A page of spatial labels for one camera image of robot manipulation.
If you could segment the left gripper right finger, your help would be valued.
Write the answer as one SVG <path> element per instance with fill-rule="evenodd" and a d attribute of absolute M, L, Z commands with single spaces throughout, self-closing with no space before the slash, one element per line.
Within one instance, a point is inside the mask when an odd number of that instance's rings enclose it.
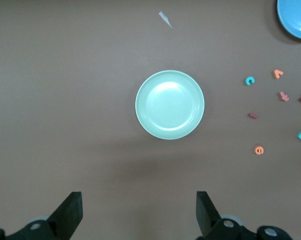
<path fill-rule="evenodd" d="M 222 218 L 208 193 L 196 193 L 196 220 L 201 231 L 199 240 L 290 240 L 283 229 L 262 225 L 256 232 L 248 230 L 235 220 Z"/>

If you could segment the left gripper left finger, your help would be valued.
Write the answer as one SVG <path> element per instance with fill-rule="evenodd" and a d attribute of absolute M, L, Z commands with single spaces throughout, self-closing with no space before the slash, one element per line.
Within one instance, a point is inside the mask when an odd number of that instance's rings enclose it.
<path fill-rule="evenodd" d="M 82 219 L 82 193 L 71 192 L 48 219 L 32 221 L 11 235 L 0 228 L 0 240 L 69 240 Z"/>

